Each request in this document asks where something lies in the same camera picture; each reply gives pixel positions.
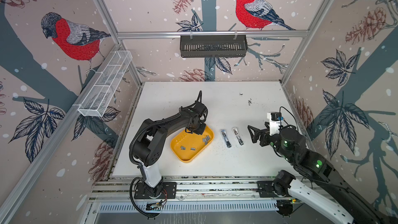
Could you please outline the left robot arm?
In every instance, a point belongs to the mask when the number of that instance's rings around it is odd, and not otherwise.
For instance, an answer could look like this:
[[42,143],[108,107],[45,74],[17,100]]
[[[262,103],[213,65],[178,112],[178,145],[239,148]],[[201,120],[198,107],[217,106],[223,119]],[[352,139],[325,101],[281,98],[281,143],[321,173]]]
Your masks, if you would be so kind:
[[208,109],[202,103],[202,91],[191,105],[180,107],[178,113],[165,119],[146,119],[129,145],[129,159],[137,165],[142,175],[144,195],[156,198],[163,190],[163,177],[157,161],[166,138],[184,128],[187,134],[202,135],[205,132]]

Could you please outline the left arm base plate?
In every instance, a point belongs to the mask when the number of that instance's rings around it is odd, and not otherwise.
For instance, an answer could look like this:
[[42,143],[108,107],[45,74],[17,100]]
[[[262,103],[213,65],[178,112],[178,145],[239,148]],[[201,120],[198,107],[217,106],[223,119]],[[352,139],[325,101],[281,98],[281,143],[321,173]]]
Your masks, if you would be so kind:
[[138,182],[134,189],[134,199],[150,200],[150,199],[175,199],[177,191],[176,182],[160,182],[154,188],[149,187],[146,183]]

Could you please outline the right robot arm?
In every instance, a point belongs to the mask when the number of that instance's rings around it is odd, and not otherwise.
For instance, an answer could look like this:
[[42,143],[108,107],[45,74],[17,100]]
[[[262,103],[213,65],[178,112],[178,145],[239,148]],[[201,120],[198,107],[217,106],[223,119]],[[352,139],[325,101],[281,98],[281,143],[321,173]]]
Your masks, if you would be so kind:
[[315,192],[296,176],[281,170],[271,183],[258,182],[258,191],[279,197],[291,196],[307,204],[335,224],[396,224],[398,219],[383,214],[339,174],[322,155],[306,148],[306,140],[295,128],[283,127],[275,134],[269,128],[248,126],[253,143],[270,146],[294,170],[326,191],[331,198]]

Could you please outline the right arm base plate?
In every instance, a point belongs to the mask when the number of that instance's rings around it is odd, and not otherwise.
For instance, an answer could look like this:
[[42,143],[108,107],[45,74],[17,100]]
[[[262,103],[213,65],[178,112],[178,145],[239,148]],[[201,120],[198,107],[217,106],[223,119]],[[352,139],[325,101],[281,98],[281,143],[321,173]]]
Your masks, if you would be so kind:
[[277,198],[279,195],[274,190],[273,181],[257,181],[257,190],[260,198]]

